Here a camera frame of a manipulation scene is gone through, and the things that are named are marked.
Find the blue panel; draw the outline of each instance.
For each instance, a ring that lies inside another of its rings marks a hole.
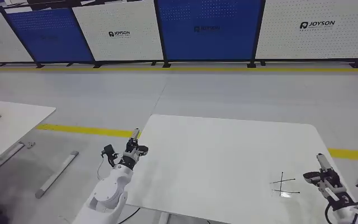
[[[91,52],[68,8],[8,14],[38,62],[90,62]]]
[[[169,60],[250,59],[261,0],[158,0]]]

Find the white tube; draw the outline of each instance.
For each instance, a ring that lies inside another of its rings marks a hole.
[[[67,157],[67,159],[63,162],[60,169],[52,174],[50,178],[45,182],[45,184],[35,193],[36,198],[41,198],[47,189],[55,182],[55,180],[59,177],[59,175],[66,169],[66,167],[72,162],[72,160],[78,155],[77,151],[71,152],[71,154]]]
[[[12,149],[10,149],[9,152],[7,152],[3,156],[1,156],[0,157],[0,166],[3,165],[6,161],[8,161],[9,158],[11,158],[13,155],[15,155],[16,152],[18,152],[23,146],[25,146],[25,145],[22,143],[18,143]]]
[[[158,224],[167,224],[169,220],[170,214],[166,212],[161,213],[161,217],[159,218]]]

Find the tabletop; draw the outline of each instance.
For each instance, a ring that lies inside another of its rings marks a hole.
[[[47,106],[0,101],[0,155],[55,110]]]
[[[152,115],[139,144],[127,204],[225,223],[325,223],[302,175],[323,153],[342,177],[310,124]]]

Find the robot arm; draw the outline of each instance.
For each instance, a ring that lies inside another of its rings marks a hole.
[[[334,171],[323,154],[318,154],[317,160],[321,166],[319,172],[308,172],[303,177],[308,183],[317,186],[319,192],[328,200],[325,211],[327,222],[331,223],[327,212],[329,207],[332,207],[338,224],[358,224],[357,203],[353,201],[346,187],[341,183],[338,173]]]
[[[108,162],[113,168],[108,177],[98,182],[73,224],[117,223],[127,200],[128,194],[124,188],[131,181],[133,167],[139,161],[140,156],[145,156],[148,153],[146,146],[138,145],[138,135],[139,129],[134,130],[119,164],[114,162],[119,154],[115,153],[112,145],[104,148],[101,156],[107,155]]]

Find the gray floor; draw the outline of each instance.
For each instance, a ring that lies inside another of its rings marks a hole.
[[[0,100],[56,107],[46,123],[134,129],[143,128],[151,114],[309,123],[327,147],[352,150],[358,148],[357,86],[357,73],[0,71]],[[113,144],[120,152],[126,144],[124,138],[45,130],[33,130],[25,140],[36,146],[0,168],[0,178],[7,178],[0,184],[0,204],[16,224],[71,223],[97,183],[103,146]],[[34,192],[73,150],[80,155],[43,198],[35,199]],[[358,198],[358,162],[335,161]],[[104,163],[100,174],[109,169]],[[134,210],[125,207],[121,219]],[[127,223],[157,223],[158,215],[142,209]],[[173,216],[175,223],[206,221]]]

